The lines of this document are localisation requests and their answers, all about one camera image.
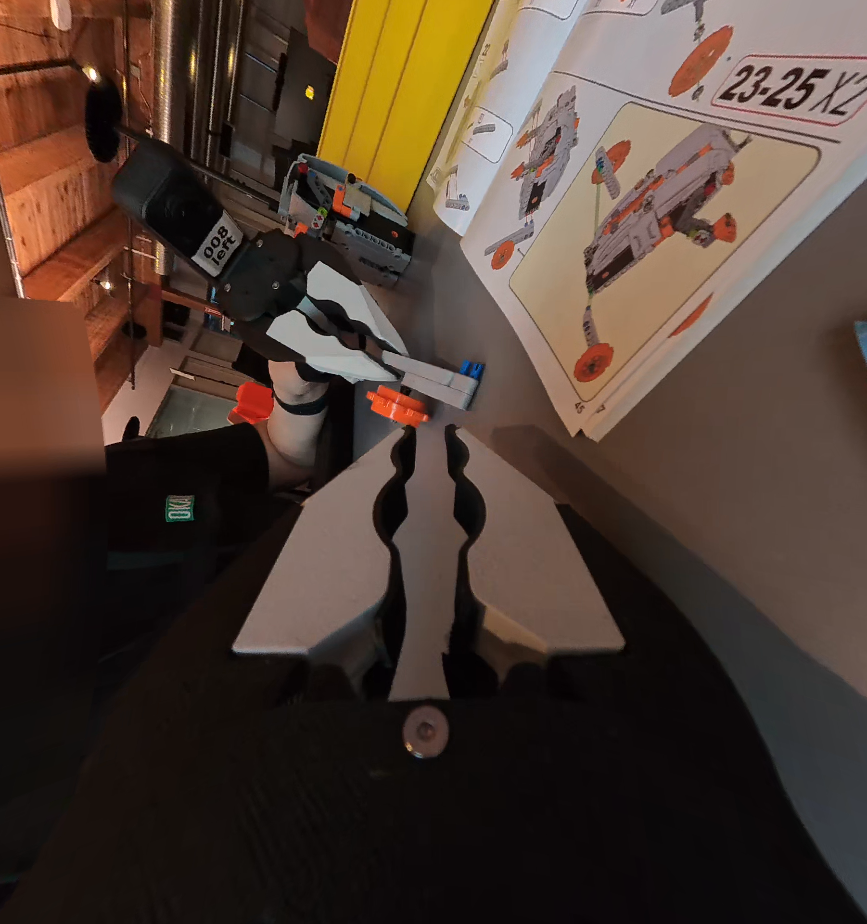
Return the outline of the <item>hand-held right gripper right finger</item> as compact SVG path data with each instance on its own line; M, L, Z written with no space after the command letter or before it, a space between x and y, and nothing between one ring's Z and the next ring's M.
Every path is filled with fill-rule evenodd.
M464 428L448 425L445 445L465 535L442 654L450 698L493 696L519 666L623 652L555 499Z

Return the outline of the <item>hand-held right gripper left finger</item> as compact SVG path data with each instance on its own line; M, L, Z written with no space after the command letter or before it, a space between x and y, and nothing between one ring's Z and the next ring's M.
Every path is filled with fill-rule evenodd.
M413 472L404 427L303 502L232 652L332 665L363 698L388 699L407 622L394 539Z

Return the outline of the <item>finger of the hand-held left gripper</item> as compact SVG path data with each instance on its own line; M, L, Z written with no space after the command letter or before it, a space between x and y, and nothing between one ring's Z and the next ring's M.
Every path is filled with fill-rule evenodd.
M400 380L380 360L346 346L337 334L313 326L311 318L296 309L274 318L266 335L301 356L310 368L336 375L352 384L392 384Z
M307 272L306 294L338 330L359 334L382 350L404 356L401 335L362 283L319 261Z

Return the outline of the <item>grey beam assembly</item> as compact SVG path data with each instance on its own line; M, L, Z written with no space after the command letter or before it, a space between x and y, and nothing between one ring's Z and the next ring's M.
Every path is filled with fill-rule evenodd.
M466 363L463 366L472 374L452 372L388 350L382 352L382 362L396 372L403 387L457 410L470 407L480 385L482 367L479 365Z

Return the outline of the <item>yellow plastic bin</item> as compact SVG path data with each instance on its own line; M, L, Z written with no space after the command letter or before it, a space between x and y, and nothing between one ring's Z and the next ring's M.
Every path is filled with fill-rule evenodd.
M492 7L352 2L317 156L406 211Z

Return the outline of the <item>person's left hand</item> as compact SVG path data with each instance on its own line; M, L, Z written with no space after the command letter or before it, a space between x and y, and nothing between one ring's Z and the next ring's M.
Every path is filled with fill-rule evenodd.
M298 407L321 401L326 395L330 376L304 362L267 362L273 392L284 406Z

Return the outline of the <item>grey robot model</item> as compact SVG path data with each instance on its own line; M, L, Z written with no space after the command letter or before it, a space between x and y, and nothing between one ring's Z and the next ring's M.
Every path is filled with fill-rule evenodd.
M290 164L278 216L290 236L335 246L363 282L393 288L410 265L415 235L406 214L344 167L313 155Z

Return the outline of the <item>orange traffic cone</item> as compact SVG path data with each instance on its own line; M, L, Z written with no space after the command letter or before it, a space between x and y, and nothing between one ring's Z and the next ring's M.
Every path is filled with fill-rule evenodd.
M271 387L255 382L240 385L236 393L235 407L229 411L231 424L248 423L257 425L267 422L274 409L274 393Z

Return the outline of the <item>black monitor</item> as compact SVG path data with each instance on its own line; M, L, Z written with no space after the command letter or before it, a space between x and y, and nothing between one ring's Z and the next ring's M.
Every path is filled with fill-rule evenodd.
M312 49L305 33L289 31L286 52L278 66L275 133L316 154L330 103L336 67Z

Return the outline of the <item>black disc-topped pole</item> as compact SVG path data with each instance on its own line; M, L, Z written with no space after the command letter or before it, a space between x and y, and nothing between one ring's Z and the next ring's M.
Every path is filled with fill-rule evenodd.
M184 167L194 170L200 176L214 180L234 191L243 193L259 202L278 204L276 191L260 191L251 182L238 181L224 176L204 165L188 159L167 142L157 140L128 128L124 122L123 99L116 85L102 77L90 83L84 106L84 133L86 143L98 163L110 163L118 153L122 140L128 139L143 154L155 154L170 167Z

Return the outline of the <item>open instruction booklet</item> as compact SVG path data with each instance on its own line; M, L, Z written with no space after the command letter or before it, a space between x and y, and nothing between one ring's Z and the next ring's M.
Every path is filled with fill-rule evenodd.
M867 1L498 2L428 178L599 440L867 177Z

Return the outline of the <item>grey air duct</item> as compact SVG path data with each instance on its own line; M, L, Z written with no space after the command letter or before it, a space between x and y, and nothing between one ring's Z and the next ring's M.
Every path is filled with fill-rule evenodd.
M198 157L198 101L204 89L201 64L207 54L209 2L153 3L152 135L188 159Z

